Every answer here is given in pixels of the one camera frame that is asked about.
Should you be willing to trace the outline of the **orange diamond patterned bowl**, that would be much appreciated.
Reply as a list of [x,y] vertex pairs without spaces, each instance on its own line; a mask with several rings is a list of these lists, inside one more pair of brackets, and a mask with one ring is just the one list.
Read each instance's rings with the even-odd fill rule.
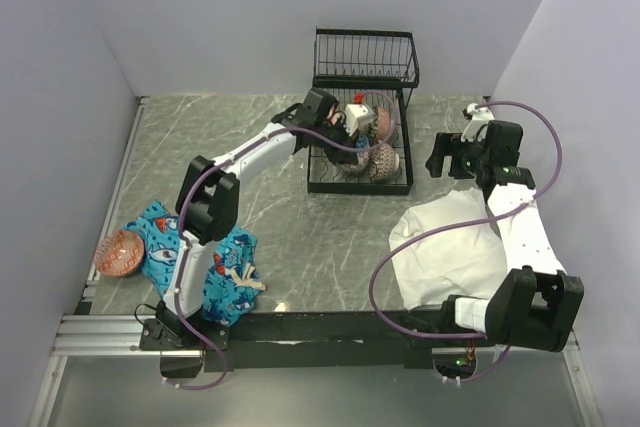
[[117,230],[99,242],[93,266],[108,277],[127,277],[141,265],[145,254],[142,238],[130,230]]

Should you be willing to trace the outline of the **blue triangle patterned bowl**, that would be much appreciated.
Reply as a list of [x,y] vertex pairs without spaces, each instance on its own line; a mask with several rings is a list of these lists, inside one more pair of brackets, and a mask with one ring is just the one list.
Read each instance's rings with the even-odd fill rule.
[[370,160],[370,142],[367,136],[361,135],[356,140],[355,148],[358,149],[356,153],[356,163],[350,164],[337,164],[337,169],[344,175],[357,175],[361,174],[368,166]]

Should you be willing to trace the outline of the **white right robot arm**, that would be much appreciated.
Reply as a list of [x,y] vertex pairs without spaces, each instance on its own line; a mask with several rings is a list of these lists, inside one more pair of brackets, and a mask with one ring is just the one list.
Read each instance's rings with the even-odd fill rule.
[[449,158],[450,177],[475,180],[495,218],[507,265],[491,298],[451,295],[444,301],[438,333],[449,345],[475,331],[494,344],[559,352],[584,297],[581,279],[566,273],[550,246],[533,175],[518,164],[522,137],[520,125],[496,120],[472,137],[439,133],[425,163],[439,177]]

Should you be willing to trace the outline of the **orange floral patterned bowl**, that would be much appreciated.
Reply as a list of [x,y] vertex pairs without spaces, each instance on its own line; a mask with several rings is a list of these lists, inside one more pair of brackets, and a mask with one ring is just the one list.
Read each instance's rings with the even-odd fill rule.
[[327,115],[327,121],[331,124],[334,125],[337,122],[337,107],[336,106],[332,106],[328,112]]

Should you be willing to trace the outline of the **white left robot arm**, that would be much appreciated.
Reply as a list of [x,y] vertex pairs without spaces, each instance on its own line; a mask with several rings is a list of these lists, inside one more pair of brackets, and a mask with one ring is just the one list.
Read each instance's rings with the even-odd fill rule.
[[180,238],[176,266],[156,318],[176,348],[193,346],[200,335],[194,319],[215,248],[238,219],[241,187],[266,168],[317,146],[334,163],[354,164],[358,137],[375,120],[357,93],[343,107],[333,95],[312,88],[304,100],[275,115],[253,138],[213,160],[198,156],[188,166],[177,199]]

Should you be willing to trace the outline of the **blue shark print shorts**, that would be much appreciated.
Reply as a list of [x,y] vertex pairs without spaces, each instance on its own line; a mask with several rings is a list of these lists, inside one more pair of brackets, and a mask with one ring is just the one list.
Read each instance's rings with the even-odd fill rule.
[[[178,257],[178,221],[178,216],[155,200],[124,225],[144,242],[141,272],[160,294],[170,286]],[[203,287],[201,314],[205,320],[231,326],[254,308],[256,297],[266,289],[254,266],[257,244],[254,234],[237,226],[219,242]]]

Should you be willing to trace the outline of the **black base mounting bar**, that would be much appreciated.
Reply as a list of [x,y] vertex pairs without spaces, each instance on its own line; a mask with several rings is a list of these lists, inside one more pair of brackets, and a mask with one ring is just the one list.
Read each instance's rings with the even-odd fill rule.
[[161,372],[171,378],[195,369],[207,373],[240,369],[400,365],[430,369],[435,351],[463,352],[488,347],[485,340],[424,339],[401,333],[372,311],[246,314],[231,327],[200,321],[196,327],[225,355],[186,329],[180,335],[154,317],[144,321],[139,349],[161,356]]

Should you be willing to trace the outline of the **red geometric patterned bowl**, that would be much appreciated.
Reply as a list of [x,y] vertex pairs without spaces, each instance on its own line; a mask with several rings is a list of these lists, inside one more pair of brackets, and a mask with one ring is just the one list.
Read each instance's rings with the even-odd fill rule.
[[369,160],[369,177],[372,182],[382,182],[393,177],[399,169],[400,157],[394,148],[381,143],[379,148],[371,153]]

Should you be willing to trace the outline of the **white cloth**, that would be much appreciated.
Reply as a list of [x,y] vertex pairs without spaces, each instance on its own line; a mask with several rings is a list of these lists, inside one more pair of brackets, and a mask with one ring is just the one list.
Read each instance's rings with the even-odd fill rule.
[[[437,227],[486,217],[480,190],[451,191],[408,208],[391,230],[389,247]],[[507,272],[501,239],[488,224],[430,236],[396,254],[392,264],[407,310],[439,304],[451,295],[490,298]]]

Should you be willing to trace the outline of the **black wire dish rack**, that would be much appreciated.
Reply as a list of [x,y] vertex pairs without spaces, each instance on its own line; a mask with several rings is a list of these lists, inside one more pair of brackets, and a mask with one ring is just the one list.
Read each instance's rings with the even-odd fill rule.
[[386,180],[373,180],[369,169],[347,173],[331,164],[320,148],[308,153],[307,191],[314,194],[407,195],[413,165],[407,107],[419,85],[419,63],[413,34],[405,31],[320,28],[315,32],[313,85],[334,95],[342,105],[372,90],[366,104],[393,118],[383,137],[399,157],[399,167]]

